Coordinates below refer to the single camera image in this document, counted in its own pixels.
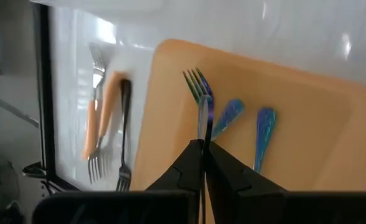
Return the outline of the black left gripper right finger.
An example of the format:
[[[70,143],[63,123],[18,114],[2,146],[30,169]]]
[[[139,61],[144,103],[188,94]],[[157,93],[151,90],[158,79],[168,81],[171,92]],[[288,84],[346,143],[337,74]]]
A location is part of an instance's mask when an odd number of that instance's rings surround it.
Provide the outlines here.
[[[206,182],[216,223],[282,223],[286,190],[212,142]]]

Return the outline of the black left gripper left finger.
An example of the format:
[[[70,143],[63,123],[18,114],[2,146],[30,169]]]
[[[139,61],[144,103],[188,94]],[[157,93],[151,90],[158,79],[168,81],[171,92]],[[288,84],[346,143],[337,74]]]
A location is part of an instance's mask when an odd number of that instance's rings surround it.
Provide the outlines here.
[[[203,140],[191,140],[174,163],[147,190],[186,190],[198,192],[202,181]]]

